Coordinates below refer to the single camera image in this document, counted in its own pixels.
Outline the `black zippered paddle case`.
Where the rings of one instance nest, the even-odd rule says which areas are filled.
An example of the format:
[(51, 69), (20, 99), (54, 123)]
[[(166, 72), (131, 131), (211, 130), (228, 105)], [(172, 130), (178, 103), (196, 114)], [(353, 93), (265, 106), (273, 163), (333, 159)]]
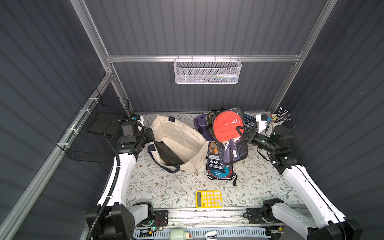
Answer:
[(160, 155), (160, 158), (166, 163), (167, 166), (180, 166), (184, 164), (182, 159), (171, 150), (163, 141), (155, 141), (155, 146)]

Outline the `olive green paddle cover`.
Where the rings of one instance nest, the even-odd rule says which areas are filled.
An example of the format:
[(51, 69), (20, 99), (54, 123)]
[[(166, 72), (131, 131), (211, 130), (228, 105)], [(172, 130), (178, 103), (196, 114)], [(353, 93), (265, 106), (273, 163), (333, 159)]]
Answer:
[(208, 130), (210, 131), (211, 134), (213, 133), (214, 118), (220, 113), (221, 113), (220, 111), (213, 110), (213, 111), (209, 111), (206, 115), (206, 121), (208, 124), (207, 127), (208, 127)]

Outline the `floral canvas tote bag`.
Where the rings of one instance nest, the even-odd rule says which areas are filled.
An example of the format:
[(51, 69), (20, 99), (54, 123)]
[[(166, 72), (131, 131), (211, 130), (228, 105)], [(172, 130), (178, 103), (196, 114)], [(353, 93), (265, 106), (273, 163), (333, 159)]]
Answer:
[(167, 166), (160, 158), (155, 141), (148, 145), (148, 153), (161, 169), (175, 174), (179, 171), (197, 174), (208, 153), (208, 141), (192, 127), (172, 117), (157, 116), (151, 124), (155, 141), (163, 141), (184, 162), (180, 166)]

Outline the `blue Deerway paddle set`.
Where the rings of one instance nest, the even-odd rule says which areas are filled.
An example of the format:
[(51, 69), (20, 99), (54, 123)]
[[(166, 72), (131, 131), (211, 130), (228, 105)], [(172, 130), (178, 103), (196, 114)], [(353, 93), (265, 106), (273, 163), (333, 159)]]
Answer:
[(257, 120), (255, 117), (245, 114), (245, 127), (255, 128), (257, 127)]
[(207, 177), (212, 181), (230, 181), (236, 186), (237, 175), (232, 165), (224, 165), (219, 158), (217, 143), (210, 141), (206, 158)]

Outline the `purple round case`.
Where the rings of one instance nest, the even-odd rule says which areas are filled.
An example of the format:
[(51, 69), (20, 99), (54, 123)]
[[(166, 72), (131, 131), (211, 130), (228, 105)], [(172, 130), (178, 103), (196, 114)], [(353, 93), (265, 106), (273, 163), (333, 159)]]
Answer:
[(212, 137), (211, 132), (208, 128), (207, 122), (207, 113), (198, 115), (194, 119), (194, 125), (196, 130), (207, 140), (214, 141), (215, 139)]

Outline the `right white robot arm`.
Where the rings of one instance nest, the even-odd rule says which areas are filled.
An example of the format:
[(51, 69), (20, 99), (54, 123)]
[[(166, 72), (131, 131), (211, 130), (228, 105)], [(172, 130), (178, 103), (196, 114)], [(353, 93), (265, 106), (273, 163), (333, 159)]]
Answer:
[(267, 222), (279, 220), (305, 240), (358, 240), (363, 229), (356, 220), (349, 220), (335, 207), (310, 177), (306, 168), (299, 165), (291, 152), (291, 129), (275, 126), (269, 137), (256, 128), (238, 127), (237, 131), (254, 146), (265, 150), (267, 160), (295, 189), (312, 215), (309, 219), (279, 198), (263, 202), (263, 218)]

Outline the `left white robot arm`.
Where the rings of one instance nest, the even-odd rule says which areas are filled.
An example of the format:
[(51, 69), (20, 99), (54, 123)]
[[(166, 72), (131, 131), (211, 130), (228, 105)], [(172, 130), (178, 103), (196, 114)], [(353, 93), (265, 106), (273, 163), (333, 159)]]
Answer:
[(154, 140), (153, 132), (144, 127), (142, 116), (135, 115), (129, 120), (112, 121), (103, 134), (106, 135), (107, 129), (114, 124), (120, 125), (123, 134), (115, 144), (105, 137), (114, 154), (114, 164), (97, 206), (87, 211), (88, 240), (130, 240), (138, 225), (151, 225), (155, 218), (150, 202), (132, 207), (125, 203), (132, 170), (145, 144)]

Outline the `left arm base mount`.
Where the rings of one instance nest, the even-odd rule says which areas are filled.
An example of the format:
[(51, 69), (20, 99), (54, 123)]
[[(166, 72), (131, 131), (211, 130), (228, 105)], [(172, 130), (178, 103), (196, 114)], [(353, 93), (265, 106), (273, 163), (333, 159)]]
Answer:
[(169, 211), (167, 210), (155, 210), (151, 220), (141, 221), (137, 227), (166, 227), (168, 225)]

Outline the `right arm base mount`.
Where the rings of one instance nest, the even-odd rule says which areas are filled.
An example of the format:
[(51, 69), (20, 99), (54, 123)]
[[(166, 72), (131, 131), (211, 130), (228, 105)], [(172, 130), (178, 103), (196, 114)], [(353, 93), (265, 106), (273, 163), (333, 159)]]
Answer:
[(253, 208), (246, 208), (246, 212), (243, 213), (243, 218), (247, 219), (249, 221), (249, 224), (265, 224), (268, 226), (277, 225), (277, 226), (284, 226), (285, 224), (275, 219), (272, 216), (269, 216), (265, 214), (265, 211), (263, 210), (263, 207), (253, 207)]

